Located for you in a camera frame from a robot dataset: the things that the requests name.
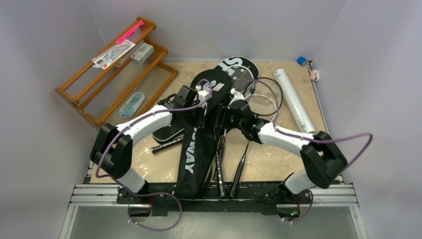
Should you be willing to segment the black badminton racket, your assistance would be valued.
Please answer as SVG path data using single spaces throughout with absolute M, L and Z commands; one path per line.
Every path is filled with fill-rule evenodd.
M 273 121 L 275 114 L 279 111 L 283 102 L 282 90 L 279 84 L 273 79 L 259 77 L 258 80 L 264 82 L 267 86 L 258 82 L 252 82 L 245 85 L 244 97 L 256 117 Z M 229 194 L 230 198 L 235 197 L 236 190 L 239 187 L 250 143 L 251 142 L 248 141 L 245 151 L 239 161 Z

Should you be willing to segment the white shuttlecock tube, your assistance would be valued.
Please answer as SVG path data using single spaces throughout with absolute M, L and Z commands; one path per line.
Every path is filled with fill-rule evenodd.
M 278 69 L 273 73 L 276 82 L 281 86 L 285 101 L 292 113 L 292 116 L 303 133 L 316 132 L 316 128 L 312 123 L 302 101 L 300 100 L 290 78 L 284 69 Z

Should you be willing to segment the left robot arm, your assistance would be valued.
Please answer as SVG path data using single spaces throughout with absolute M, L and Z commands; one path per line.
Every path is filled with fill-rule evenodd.
M 159 101 L 148 112 L 126 123 L 101 126 L 90 153 L 90 160 L 105 176 L 129 191 L 129 197 L 141 204 L 148 199 L 148 182 L 132 167 L 132 149 L 146 136 L 167 127 L 177 118 L 200 116 L 212 98 L 211 89 L 183 86 L 179 92 Z

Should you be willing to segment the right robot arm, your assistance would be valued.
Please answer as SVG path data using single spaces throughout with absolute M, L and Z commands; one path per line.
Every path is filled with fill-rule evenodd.
M 302 159 L 304 170 L 281 183 L 279 195 L 287 203 L 312 187 L 328 188 L 347 166 L 347 159 L 328 133 L 301 133 L 277 126 L 256 117 L 245 100 L 219 105 L 215 125 L 236 128 L 249 141 L 289 151 Z

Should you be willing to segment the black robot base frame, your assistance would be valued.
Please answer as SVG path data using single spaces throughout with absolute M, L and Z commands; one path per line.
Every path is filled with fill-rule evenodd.
M 167 216 L 179 211 L 177 202 L 165 193 L 172 193 L 175 183 L 151 183 L 152 197 L 131 195 L 115 184 L 75 185 L 70 206 L 85 207 L 130 207 L 143 208 L 153 216 Z M 279 195 L 279 182 L 241 182 L 234 198 L 220 198 L 219 187 L 210 182 L 200 191 L 197 199 L 178 197 L 183 212 L 210 213 L 261 213 L 281 218 L 298 217 L 308 207 L 354 207 L 358 200 L 352 185 L 334 184 L 328 189 L 312 188 L 294 199 L 283 199 Z

